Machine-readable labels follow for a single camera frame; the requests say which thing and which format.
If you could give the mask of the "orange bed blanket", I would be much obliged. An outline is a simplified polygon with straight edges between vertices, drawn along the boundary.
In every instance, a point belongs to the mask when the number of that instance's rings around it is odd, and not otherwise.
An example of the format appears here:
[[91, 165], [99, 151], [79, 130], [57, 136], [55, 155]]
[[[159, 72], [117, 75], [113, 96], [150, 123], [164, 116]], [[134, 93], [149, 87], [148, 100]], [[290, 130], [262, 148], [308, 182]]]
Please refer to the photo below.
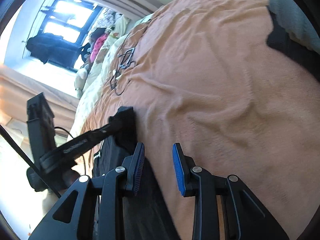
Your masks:
[[137, 115], [168, 210], [190, 239], [194, 201], [181, 196], [172, 146], [210, 173], [236, 174], [297, 239], [319, 207], [319, 83], [266, 45], [268, 0], [175, 0], [141, 25], [123, 49], [134, 64], [110, 85], [82, 130], [120, 106]]

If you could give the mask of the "peach curtain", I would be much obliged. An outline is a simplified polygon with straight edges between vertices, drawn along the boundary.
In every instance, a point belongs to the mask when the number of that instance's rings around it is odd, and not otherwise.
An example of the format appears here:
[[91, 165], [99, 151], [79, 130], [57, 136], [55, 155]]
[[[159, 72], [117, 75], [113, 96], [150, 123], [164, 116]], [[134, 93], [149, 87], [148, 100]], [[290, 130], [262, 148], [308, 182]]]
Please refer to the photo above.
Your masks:
[[71, 129], [79, 100], [1, 65], [1, 122], [54, 115], [55, 126]]

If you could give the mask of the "plush toys pile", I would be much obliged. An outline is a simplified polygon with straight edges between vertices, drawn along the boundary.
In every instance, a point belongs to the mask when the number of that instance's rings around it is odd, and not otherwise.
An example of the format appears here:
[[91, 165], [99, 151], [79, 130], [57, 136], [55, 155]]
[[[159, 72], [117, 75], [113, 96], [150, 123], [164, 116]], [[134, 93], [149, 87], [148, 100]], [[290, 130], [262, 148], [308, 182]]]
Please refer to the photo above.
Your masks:
[[89, 32], [90, 47], [85, 50], [84, 64], [76, 73], [74, 87], [77, 98], [81, 98], [101, 73], [103, 61], [118, 38], [126, 33], [131, 20], [112, 9], [104, 9]]

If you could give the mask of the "grey and black clothes pile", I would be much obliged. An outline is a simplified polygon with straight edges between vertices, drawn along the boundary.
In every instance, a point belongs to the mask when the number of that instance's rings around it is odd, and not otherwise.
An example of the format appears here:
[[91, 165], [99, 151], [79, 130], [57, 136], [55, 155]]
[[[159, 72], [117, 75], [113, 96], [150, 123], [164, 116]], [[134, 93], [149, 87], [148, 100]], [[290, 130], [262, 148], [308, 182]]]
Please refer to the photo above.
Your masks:
[[304, 67], [319, 63], [319, 36], [294, 0], [269, 0], [273, 30], [267, 45]]

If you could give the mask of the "black garment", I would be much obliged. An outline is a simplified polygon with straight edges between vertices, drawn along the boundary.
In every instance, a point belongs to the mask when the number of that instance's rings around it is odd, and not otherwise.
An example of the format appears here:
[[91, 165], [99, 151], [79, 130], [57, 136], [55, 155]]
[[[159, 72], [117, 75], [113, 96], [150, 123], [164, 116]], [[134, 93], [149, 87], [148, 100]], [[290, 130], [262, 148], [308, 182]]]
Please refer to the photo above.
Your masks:
[[120, 217], [125, 239], [179, 239], [144, 145], [137, 140], [133, 107], [121, 106], [109, 122], [120, 120], [122, 128], [107, 137], [94, 155], [92, 174], [100, 177], [124, 167], [126, 181], [120, 186], [124, 198]]

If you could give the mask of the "black framed window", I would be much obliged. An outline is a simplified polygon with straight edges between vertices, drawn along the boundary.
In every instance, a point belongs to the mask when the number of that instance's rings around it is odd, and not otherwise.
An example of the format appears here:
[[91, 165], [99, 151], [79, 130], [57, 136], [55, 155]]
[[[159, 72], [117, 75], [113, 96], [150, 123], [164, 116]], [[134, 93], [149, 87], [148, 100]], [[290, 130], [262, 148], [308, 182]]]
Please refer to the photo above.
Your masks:
[[75, 73], [86, 59], [88, 34], [102, 9], [84, 0], [44, 0], [24, 55]]

